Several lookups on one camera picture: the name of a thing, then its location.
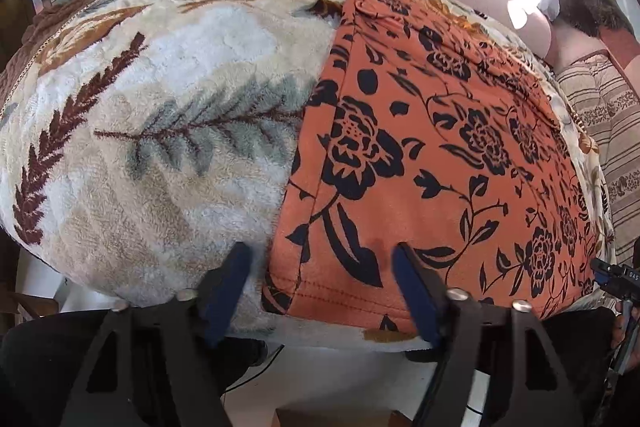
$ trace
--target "striped fabric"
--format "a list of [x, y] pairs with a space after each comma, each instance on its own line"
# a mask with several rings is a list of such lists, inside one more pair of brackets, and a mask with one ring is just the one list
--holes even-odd
[[640, 235], [640, 102], [608, 53], [582, 58], [556, 76], [600, 147], [618, 263], [631, 264]]

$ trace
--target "hand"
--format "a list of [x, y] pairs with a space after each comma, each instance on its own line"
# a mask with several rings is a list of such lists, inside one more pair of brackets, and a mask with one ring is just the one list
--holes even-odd
[[[616, 304], [616, 310], [622, 313], [622, 302], [618, 302]], [[631, 320], [637, 320], [638, 317], [640, 317], [640, 308], [633, 308], [631, 314], [633, 316]], [[622, 341], [625, 340], [625, 330], [622, 328], [624, 321], [625, 317], [623, 317], [623, 315], [618, 315], [616, 317], [616, 320], [613, 323], [611, 347], [618, 347], [622, 343]], [[638, 365], [640, 365], [640, 334], [638, 334], [638, 337], [636, 338], [636, 345], [631, 352], [631, 356], [629, 357], [625, 372], [631, 371], [632, 369], [638, 367]]]

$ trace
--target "fleece blanket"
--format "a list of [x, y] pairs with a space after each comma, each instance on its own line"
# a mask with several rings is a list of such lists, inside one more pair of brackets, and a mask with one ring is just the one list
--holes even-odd
[[[194, 287], [235, 241], [244, 241], [257, 255], [233, 334], [318, 346], [423, 346], [417, 339], [379, 343], [362, 328], [277, 316], [260, 302], [265, 252], [303, 106], [343, 2], [94, 0], [84, 6], [7, 89], [0, 115], [2, 225], [75, 282], [136, 305]], [[458, 10], [448, 1], [442, 9]], [[464, 13], [472, 17], [471, 10]], [[507, 41], [523, 64], [539, 68], [490, 20], [449, 15]], [[553, 95], [572, 161], [588, 173], [582, 190], [600, 227], [598, 249], [609, 252], [608, 219], [595, 201], [599, 165], [578, 147], [580, 134]]]

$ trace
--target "orange cloth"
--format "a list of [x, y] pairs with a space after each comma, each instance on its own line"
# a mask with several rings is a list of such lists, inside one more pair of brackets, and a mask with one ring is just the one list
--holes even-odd
[[530, 74], [422, 0], [347, 0], [305, 109], [263, 289], [268, 311], [415, 331], [390, 267], [548, 317], [595, 254], [556, 117]]

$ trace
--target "brown blanket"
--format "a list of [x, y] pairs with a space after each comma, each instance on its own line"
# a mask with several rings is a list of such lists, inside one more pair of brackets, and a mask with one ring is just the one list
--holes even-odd
[[0, 73], [0, 104], [4, 105], [14, 84], [27, 63], [37, 54], [38, 49], [66, 21], [84, 6], [95, 0], [69, 0], [64, 4], [54, 4], [45, 8], [33, 18], [33, 23], [22, 36], [22, 47], [9, 60]]

